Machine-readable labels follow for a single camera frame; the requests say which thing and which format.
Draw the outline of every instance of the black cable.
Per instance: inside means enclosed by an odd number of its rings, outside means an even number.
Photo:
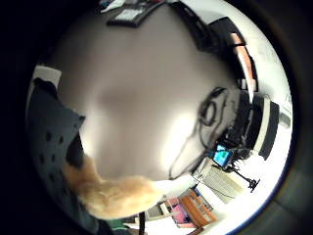
[[[207,96],[206,98],[201,102],[201,105],[199,107],[198,110],[198,121],[195,124],[193,133],[186,139],[186,141],[184,142],[184,145],[182,146],[179,154],[177,155],[177,157],[175,158],[175,160],[173,161],[173,163],[171,164],[170,168],[169,168],[169,172],[168,172],[168,178],[170,180],[173,179],[177,179],[178,177],[180,177],[181,175],[183,175],[184,173],[187,172],[187,170],[195,164],[199,164],[203,157],[205,156],[205,152],[208,150],[208,146],[205,144],[205,141],[203,140],[203,136],[202,136],[202,127],[205,126],[212,126],[215,122],[215,117],[216,117],[216,113],[217,113],[217,105],[215,102],[212,101],[212,99],[217,98],[220,94],[222,94],[223,92],[226,91],[225,97],[224,97],[224,101],[223,101],[223,107],[221,110],[221,115],[220,115],[220,119],[217,123],[217,125],[214,127],[212,134],[209,137],[209,140],[212,139],[212,135],[215,134],[217,128],[220,126],[222,120],[223,120],[223,116],[224,116],[224,109],[226,107],[226,102],[227,102],[227,98],[228,98],[228,91],[226,88],[223,87],[215,87]],[[210,109],[210,107],[212,107],[213,109],[213,114],[211,116],[211,118],[207,118],[207,111],[208,109]],[[199,157],[197,157],[196,159],[194,159],[190,164],[188,164],[176,177],[172,176],[172,170],[175,166],[175,164],[177,163],[178,159],[180,158],[180,156],[182,155],[183,151],[185,150],[187,143],[189,142],[189,140],[195,135],[195,133],[197,132],[197,127],[199,126],[199,138],[201,141],[201,144],[204,147],[204,151],[201,153],[201,155]]]
[[[209,188],[209,189],[211,189],[211,190],[214,190],[214,191],[216,191],[216,192],[222,194],[222,195],[225,196],[225,197],[228,197],[228,198],[231,198],[231,199],[235,199],[235,197],[232,197],[232,196],[229,196],[229,195],[227,195],[227,194],[224,194],[224,193],[222,193],[221,191],[219,191],[219,190],[217,190],[217,189],[214,189],[214,188],[212,188],[212,187],[206,185],[206,184],[203,183],[202,181],[200,181],[200,180],[198,180],[197,178],[195,178],[193,175],[190,174],[190,176],[192,176],[198,183],[201,183],[202,185],[206,186],[207,188]]]
[[[225,110],[226,103],[227,103],[227,98],[228,98],[228,91],[226,89],[225,89],[225,91],[226,91],[226,94],[224,96],[224,101],[223,101],[223,105],[222,105],[222,109],[221,109],[221,115],[220,115],[218,123],[214,126],[214,129],[213,129],[212,133],[210,134],[210,137],[209,137],[209,140],[208,140],[209,143],[213,143],[214,142],[213,141],[213,137],[215,136],[215,133],[216,133],[217,129],[219,128],[219,126],[221,125],[222,120],[224,118],[224,110]]]

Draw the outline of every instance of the monitor screen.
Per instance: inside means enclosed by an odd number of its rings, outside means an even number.
[[[229,158],[232,155],[231,152],[223,151],[223,150],[226,150],[224,146],[217,145],[216,153],[213,158],[213,160],[222,167],[224,167],[227,164]]]

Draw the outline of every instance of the computer monitor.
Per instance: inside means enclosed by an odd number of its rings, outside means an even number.
[[[226,147],[218,144],[216,147],[216,152],[214,154],[213,160],[222,167],[227,166],[230,158],[232,157],[232,153],[226,151]]]

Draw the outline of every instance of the cat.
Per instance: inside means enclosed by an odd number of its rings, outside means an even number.
[[[65,163],[63,171],[69,189],[99,219],[118,219],[144,212],[163,196],[153,181],[143,176],[102,179],[88,156],[84,157],[81,168]]]

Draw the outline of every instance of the orange fur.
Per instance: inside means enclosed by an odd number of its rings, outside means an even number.
[[[64,165],[69,188],[88,210],[100,219],[116,219],[143,212],[154,206],[162,193],[142,176],[118,180],[100,177],[91,158],[85,157],[82,168]]]

